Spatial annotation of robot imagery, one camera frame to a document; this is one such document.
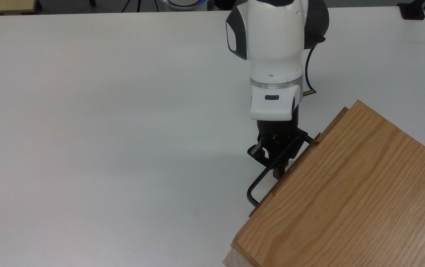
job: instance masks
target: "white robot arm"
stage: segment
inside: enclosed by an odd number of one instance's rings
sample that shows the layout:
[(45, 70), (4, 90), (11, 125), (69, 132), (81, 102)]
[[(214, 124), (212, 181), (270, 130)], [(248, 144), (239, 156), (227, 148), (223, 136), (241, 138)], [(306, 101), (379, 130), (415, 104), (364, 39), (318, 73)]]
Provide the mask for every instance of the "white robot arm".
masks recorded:
[(298, 128), (298, 105), (303, 98), (302, 53), (324, 41), (329, 16), (324, 0), (248, 0), (235, 7), (226, 20), (229, 50), (249, 59), (252, 102), (258, 143), (248, 154), (279, 179), (303, 142), (312, 138)]
[[(251, 62), (250, 113), (255, 120), (289, 121), (303, 97), (301, 57), (308, 0), (288, 2), (274, 6), (269, 1), (249, 0), (227, 20), (229, 48)], [(235, 24), (238, 16), (245, 36)]]

